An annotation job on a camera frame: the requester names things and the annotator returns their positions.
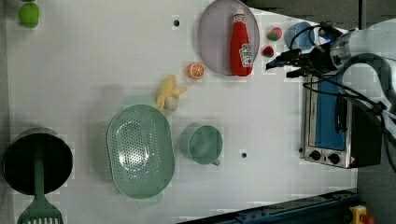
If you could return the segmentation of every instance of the toaster oven knob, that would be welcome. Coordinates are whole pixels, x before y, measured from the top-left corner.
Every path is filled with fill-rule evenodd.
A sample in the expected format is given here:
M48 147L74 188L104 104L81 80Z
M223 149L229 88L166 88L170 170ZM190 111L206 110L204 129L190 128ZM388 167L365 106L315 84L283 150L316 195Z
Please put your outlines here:
M332 154L328 157L328 159L330 160L330 162L332 164L337 164L338 162L340 162L340 157L337 154Z
M320 152L314 150L313 152L311 152L311 154L309 155L314 161L318 161L320 159Z

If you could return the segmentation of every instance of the green colander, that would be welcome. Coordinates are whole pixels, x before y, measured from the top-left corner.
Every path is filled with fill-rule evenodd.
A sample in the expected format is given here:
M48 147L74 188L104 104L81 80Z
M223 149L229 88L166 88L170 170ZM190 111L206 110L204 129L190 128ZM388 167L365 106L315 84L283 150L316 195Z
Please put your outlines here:
M111 170L117 188L135 199L159 194L175 171L171 129L151 105L131 105L111 121L107 132Z

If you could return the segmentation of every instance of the blue cup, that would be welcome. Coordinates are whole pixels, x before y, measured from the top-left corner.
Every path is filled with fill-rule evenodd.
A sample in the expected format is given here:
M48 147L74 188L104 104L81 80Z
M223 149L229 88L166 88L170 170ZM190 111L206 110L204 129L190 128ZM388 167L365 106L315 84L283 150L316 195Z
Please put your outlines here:
M290 46L291 40L298 34L300 33L303 29L311 27L311 24L309 24L306 21L298 22L294 25L292 25L285 33L285 41L288 47ZM301 49L301 50L308 50L312 48L312 43L309 41L309 30L303 32L299 36L297 36L294 40L293 43L293 48L294 49ZM315 32L312 31L311 34L311 39L313 42L315 42Z

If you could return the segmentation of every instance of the green apple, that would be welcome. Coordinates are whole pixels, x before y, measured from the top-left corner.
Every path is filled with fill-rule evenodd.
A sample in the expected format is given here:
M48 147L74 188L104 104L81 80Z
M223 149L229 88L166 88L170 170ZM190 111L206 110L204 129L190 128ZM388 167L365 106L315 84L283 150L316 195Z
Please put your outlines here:
M40 10L35 3L26 3L20 9L20 20L28 28L35 28L38 25Z

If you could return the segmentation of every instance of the green mug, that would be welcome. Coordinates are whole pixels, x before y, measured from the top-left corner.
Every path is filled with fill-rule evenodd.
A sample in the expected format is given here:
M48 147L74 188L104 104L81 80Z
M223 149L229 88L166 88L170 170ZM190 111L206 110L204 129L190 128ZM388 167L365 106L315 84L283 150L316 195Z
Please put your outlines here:
M210 125L192 124L180 136L180 148L189 158L202 164L219 166L223 142L221 133Z

